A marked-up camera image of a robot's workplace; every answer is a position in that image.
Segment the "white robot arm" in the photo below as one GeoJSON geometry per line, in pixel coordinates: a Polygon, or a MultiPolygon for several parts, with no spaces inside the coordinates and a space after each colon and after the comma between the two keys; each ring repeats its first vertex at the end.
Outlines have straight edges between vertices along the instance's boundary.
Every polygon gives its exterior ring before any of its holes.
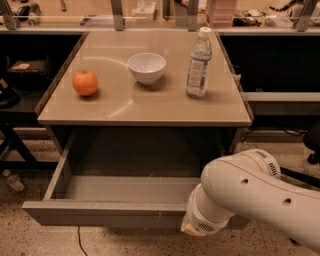
{"type": "Polygon", "coordinates": [[[251,149],[217,158],[191,192],[181,231],[203,237],[239,215],[262,222],[320,252],[320,192],[281,180],[278,162],[251,149]]]}

